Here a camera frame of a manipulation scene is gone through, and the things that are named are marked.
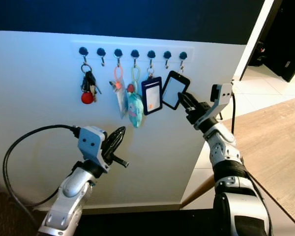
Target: pink keychain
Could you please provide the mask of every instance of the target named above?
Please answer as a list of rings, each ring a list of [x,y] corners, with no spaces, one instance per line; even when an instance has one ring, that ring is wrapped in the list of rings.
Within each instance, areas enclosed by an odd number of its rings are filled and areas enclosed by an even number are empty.
[[[112,86],[118,100],[118,106],[120,111],[120,116],[123,118],[123,116],[126,114],[128,110],[128,98],[127,98],[127,91],[124,86],[123,82],[123,69],[120,64],[120,58],[122,57],[122,51],[120,49],[116,49],[114,56],[117,58],[117,66],[114,69],[114,77],[115,81],[109,81],[109,84]],[[117,76],[117,69],[120,70],[119,77]]]
[[[120,76],[117,77],[117,68],[120,69]],[[122,77],[123,77],[123,69],[122,66],[119,64],[119,66],[116,66],[114,69],[114,76],[115,76],[115,86],[116,86],[116,90],[121,89],[122,85],[120,83]]]

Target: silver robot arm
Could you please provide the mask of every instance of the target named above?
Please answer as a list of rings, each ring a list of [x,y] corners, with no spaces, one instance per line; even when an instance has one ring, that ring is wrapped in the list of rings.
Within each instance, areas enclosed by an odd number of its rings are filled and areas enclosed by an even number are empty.
[[[262,196],[236,148],[233,134],[215,117],[229,103],[232,85],[213,85],[210,107],[189,93],[178,93],[188,121],[210,146],[215,181],[213,209],[219,236],[270,236],[270,220]]]
[[[77,162],[73,173],[59,187],[57,199],[43,220],[37,236],[74,235],[96,179],[109,171],[113,161],[128,166],[126,161],[114,155],[124,133],[125,127],[121,127],[107,138],[106,132],[95,126],[80,130],[78,147],[85,162]]]

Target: metal bracket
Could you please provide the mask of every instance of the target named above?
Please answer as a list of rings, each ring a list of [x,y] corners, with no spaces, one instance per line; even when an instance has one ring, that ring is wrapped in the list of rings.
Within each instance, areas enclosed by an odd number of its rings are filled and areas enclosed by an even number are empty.
[[[95,126],[86,126],[81,129],[78,142],[78,148],[83,154],[85,160],[91,160],[104,169],[107,173],[109,165],[102,157],[102,142],[105,140],[105,131]]]
[[[196,130],[199,130],[199,125],[206,119],[216,117],[230,102],[232,96],[231,84],[217,85],[216,90],[218,90],[218,96],[215,98],[213,106],[195,122],[193,127]]]

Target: card holder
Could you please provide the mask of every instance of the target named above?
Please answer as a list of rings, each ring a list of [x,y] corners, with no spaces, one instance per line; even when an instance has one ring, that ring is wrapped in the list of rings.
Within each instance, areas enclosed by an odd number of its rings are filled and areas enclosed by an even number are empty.
[[[144,115],[161,110],[162,101],[162,77],[155,77],[141,83],[142,102]]]

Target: black robot arm segment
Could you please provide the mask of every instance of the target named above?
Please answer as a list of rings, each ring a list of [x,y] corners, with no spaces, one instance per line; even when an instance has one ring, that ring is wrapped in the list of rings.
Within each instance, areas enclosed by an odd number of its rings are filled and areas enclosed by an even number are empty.
[[[270,223],[263,200],[243,165],[233,134],[216,116],[229,103],[232,85],[213,85],[211,101],[198,102],[189,93],[178,93],[187,120],[201,130],[210,146],[215,181],[213,209],[219,236],[270,236]]]

